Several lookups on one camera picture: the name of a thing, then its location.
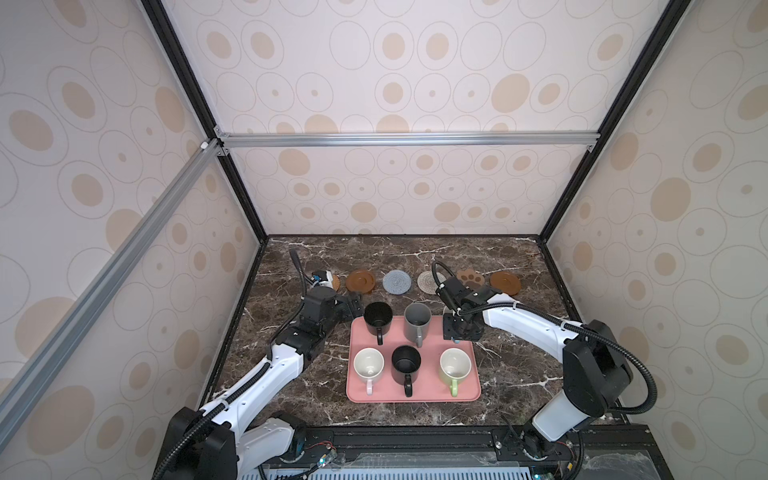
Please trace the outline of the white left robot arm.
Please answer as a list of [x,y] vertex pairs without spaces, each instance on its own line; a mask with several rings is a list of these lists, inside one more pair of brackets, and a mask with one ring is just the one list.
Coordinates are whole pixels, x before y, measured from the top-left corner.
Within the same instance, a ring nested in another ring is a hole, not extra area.
[[239,479],[291,449],[301,422],[270,418],[249,425],[323,351],[335,327],[363,314],[362,297],[316,286],[275,331],[268,353],[223,394],[194,411],[180,409],[168,424],[154,479]]

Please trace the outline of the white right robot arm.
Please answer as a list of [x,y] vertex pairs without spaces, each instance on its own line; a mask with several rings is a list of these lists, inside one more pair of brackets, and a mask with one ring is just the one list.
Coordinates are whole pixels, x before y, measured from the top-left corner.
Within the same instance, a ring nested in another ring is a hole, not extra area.
[[436,294],[448,309],[444,338],[477,342],[487,327],[503,330],[562,365],[562,389],[522,427],[519,443],[543,458],[571,430],[607,413],[636,415],[655,406],[658,387],[649,368],[621,346],[605,323],[560,319],[498,289],[473,290],[451,277]]

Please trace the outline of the brown wooden coaster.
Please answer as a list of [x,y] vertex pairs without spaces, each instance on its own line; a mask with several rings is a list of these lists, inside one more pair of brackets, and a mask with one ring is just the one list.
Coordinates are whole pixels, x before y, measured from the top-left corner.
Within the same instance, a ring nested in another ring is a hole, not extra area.
[[508,271],[497,271],[490,275],[490,285],[509,296],[515,296],[522,290],[520,278]]
[[350,292],[369,294],[376,286],[376,279],[371,271],[356,270],[346,277],[345,286]]

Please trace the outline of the paw print coaster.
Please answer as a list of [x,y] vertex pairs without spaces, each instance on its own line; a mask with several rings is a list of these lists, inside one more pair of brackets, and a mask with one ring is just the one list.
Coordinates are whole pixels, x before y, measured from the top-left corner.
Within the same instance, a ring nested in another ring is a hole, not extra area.
[[480,289],[486,284],[485,277],[473,268],[458,271],[456,278],[473,290]]

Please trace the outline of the white mug pink handle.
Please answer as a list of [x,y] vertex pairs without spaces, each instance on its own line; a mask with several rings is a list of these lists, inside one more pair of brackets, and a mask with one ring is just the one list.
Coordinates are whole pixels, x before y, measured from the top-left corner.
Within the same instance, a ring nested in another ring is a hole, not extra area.
[[354,357],[355,374],[365,384],[366,394],[372,396],[374,385],[380,380],[385,368],[383,354],[376,348],[364,348]]

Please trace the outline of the grey mug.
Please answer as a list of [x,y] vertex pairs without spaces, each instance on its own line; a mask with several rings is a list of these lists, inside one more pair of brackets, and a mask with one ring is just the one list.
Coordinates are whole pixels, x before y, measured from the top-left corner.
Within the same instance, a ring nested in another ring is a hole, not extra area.
[[414,343],[417,348],[424,344],[429,331],[432,313],[423,303],[414,302],[404,311],[404,336]]

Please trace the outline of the multicolour woven coaster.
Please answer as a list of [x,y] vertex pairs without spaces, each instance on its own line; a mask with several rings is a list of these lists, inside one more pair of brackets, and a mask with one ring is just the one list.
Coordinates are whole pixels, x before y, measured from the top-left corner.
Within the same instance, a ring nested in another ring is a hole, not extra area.
[[435,295],[438,288],[438,285],[430,271],[424,271],[419,274],[417,277],[417,286],[422,292],[428,295]]

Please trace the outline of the grey woven coaster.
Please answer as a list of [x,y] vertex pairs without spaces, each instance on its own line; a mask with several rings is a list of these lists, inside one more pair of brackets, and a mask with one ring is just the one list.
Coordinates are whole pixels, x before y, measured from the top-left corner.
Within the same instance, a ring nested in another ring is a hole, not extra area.
[[412,280],[410,275],[403,270],[391,270],[384,275],[382,286],[389,294],[404,295],[410,290]]

